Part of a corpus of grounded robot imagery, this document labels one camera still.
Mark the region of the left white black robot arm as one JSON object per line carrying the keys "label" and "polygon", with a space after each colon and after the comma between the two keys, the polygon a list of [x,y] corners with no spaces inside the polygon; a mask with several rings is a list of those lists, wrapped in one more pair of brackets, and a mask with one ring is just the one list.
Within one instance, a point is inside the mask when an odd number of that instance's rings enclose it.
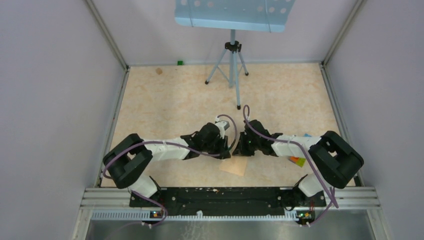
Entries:
{"label": "left white black robot arm", "polygon": [[118,189],[141,195],[149,207],[160,202],[159,185],[144,174],[148,164],[165,160],[190,160],[199,156],[230,158],[226,120],[208,122],[199,131],[167,140],[144,140],[132,133],[103,157],[103,176]]}

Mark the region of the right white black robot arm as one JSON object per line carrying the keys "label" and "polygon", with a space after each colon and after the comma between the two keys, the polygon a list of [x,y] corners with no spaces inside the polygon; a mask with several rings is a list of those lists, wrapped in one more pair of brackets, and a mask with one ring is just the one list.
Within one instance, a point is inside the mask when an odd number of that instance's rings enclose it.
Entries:
{"label": "right white black robot arm", "polygon": [[322,136],[270,134],[258,120],[246,122],[233,151],[234,156],[251,157],[260,151],[266,156],[305,159],[312,169],[281,199],[286,207],[307,206],[319,192],[325,192],[338,207],[336,189],[344,189],[364,165],[363,157],[338,133]]}

